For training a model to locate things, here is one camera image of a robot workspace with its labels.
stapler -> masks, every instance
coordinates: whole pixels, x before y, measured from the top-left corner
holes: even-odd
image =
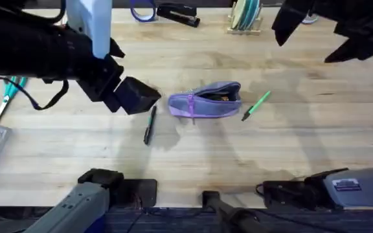
[[[191,27],[198,27],[200,22],[196,17],[197,8],[181,3],[162,3],[158,6],[156,14]]]

green pen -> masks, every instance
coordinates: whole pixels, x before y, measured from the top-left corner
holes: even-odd
[[[244,116],[243,118],[241,119],[241,121],[244,121],[246,120],[247,118],[249,118],[249,116],[253,113],[253,111],[255,111],[258,106],[260,106],[262,104],[262,102],[264,102],[264,100],[266,100],[266,98],[270,95],[271,91],[268,91],[264,94],[263,97],[261,97],[261,99],[259,99],[257,101],[257,103],[253,106],[251,106],[245,113],[244,113]]]

tape roll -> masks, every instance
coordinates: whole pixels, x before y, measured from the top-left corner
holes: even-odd
[[[245,0],[244,10],[240,23],[238,24],[238,30],[244,30],[247,24],[248,17],[250,15],[251,7],[253,6],[253,0]]]
[[[135,10],[135,4],[136,3],[148,3],[153,13],[152,15],[141,15]],[[130,12],[132,13],[132,16],[139,22],[146,23],[146,22],[152,22],[155,21],[156,16],[156,4],[154,0],[130,0]]]
[[[237,29],[242,20],[246,0],[237,0],[236,6],[232,12],[232,28]]]
[[[258,14],[260,13],[260,0],[253,0],[255,2],[254,12],[252,12],[252,16],[250,17],[249,22],[247,22],[246,30],[249,30],[253,25],[254,21],[256,20]]]

cable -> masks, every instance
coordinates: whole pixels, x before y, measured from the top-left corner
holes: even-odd
[[[170,218],[170,219],[186,219],[186,218],[194,218],[194,217],[198,217],[200,216],[201,214],[204,213],[205,209],[201,209],[199,211],[197,211],[196,213],[194,214],[191,214],[191,215],[184,215],[184,216],[169,216],[167,213],[164,215],[164,214],[157,214],[158,212],[160,212],[161,210],[157,210],[155,212],[149,212],[146,210],[146,214],[150,215],[150,216],[155,216],[155,217],[165,217],[165,218]]]
[[[142,215],[143,215],[143,211],[135,218],[135,220],[133,220],[132,224],[129,226],[126,233],[129,233],[132,230],[132,228],[135,226],[136,222],[142,217]]]
[[[270,216],[270,217],[273,217],[273,218],[276,218],[276,219],[280,219],[280,220],[283,220],[283,221],[288,221],[288,222],[291,222],[291,223],[294,223],[294,224],[303,225],[303,226],[307,226],[307,227],[311,227],[311,228],[316,228],[316,229],[319,229],[319,230],[325,230],[325,231],[335,232],[335,233],[347,233],[344,230],[324,227],[324,226],[316,225],[316,224],[313,224],[313,223],[307,223],[307,222],[304,222],[304,221],[290,219],[290,218],[278,216],[276,214],[272,214],[272,213],[269,213],[269,212],[266,212],[266,211],[260,210],[260,209],[255,209],[254,211],[260,212],[262,214],[265,214],[267,216]]]
[[[31,95],[22,86],[18,85],[18,83],[13,82],[9,78],[0,78],[0,80],[5,80],[6,82],[10,82],[12,85],[14,85],[14,87],[17,87],[17,89],[19,91],[21,91],[22,93],[24,93],[25,96],[30,100],[30,102],[32,104],[32,107],[35,110],[38,110],[38,111],[48,109],[48,108],[52,107],[54,104],[57,104],[57,102],[60,100],[60,98],[63,97],[63,95],[65,95],[69,90],[69,82],[67,80],[63,80],[62,89],[57,94],[55,94],[54,97],[52,97],[52,99],[50,100],[50,102],[46,106],[40,107],[38,105],[37,101],[35,99],[33,99],[33,97],[31,97]]]
[[[60,2],[60,13],[56,17],[43,17],[43,16],[37,16],[34,14],[30,14],[27,12],[22,11],[22,9],[18,6],[13,6],[13,5],[7,5],[6,3],[0,3],[0,7],[5,8],[12,13],[14,13],[16,16],[22,17],[24,19],[29,19],[32,21],[38,21],[41,23],[48,23],[48,24],[55,24],[62,20],[65,14],[65,0],[61,0]]]
[[[262,192],[260,192],[259,189],[258,189],[260,187],[263,187],[263,184],[256,185],[256,189],[255,189],[256,194],[259,195],[260,197],[264,197],[264,194]]]

purple pencil case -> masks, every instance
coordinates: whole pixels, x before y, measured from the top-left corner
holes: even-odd
[[[215,82],[169,97],[169,111],[176,117],[219,118],[238,112],[242,101],[238,82]]]

